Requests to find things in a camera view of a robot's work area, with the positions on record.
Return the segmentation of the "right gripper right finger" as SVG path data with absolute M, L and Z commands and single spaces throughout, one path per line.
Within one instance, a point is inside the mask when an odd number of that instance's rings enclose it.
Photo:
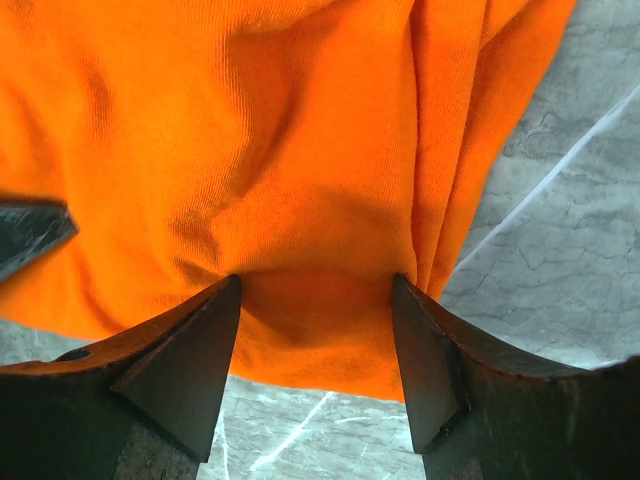
M 584 370 L 512 346 L 404 276 L 392 320 L 412 445 L 430 479 L 635 479 L 639 360 Z

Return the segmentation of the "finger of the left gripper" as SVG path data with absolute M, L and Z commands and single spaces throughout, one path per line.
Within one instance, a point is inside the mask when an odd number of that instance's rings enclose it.
M 59 201 L 1 199 L 1 281 L 78 233 L 68 207 Z

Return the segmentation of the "orange t shirt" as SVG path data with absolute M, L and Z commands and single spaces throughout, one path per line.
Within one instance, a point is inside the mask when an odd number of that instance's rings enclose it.
M 1 194 L 78 229 L 4 319 L 99 340 L 231 274 L 232 372 L 403 397 L 396 274 L 438 297 L 571 1 L 5 1 Z

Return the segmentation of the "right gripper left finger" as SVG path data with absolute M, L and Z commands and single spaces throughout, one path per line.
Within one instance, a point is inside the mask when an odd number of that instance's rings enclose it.
M 193 479 L 213 443 L 241 281 L 50 362 L 1 370 L 5 479 Z

